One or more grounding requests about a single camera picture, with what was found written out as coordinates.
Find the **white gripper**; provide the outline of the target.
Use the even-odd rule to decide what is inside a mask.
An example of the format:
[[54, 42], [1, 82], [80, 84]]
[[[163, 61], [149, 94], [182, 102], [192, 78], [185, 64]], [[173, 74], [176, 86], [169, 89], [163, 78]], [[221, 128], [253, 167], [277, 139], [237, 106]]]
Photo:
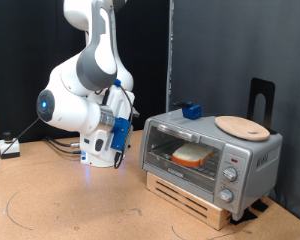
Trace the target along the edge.
[[134, 99], [134, 94], [122, 86], [113, 85], [108, 89], [104, 106], [109, 128], [106, 149], [113, 151], [116, 158], [124, 157], [132, 132], [132, 119], [140, 117], [139, 113], [133, 113]]

